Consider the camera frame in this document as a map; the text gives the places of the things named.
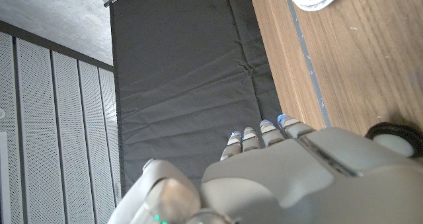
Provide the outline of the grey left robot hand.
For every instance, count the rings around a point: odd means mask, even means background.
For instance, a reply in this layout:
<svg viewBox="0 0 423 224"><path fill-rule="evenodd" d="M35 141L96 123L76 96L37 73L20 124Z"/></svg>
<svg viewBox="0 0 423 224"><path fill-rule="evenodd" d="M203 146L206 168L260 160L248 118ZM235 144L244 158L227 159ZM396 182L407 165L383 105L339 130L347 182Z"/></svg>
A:
<svg viewBox="0 0 423 224"><path fill-rule="evenodd" d="M150 159L111 223L421 223L422 132L382 122L360 136L281 114L235 131L199 187Z"/></svg>

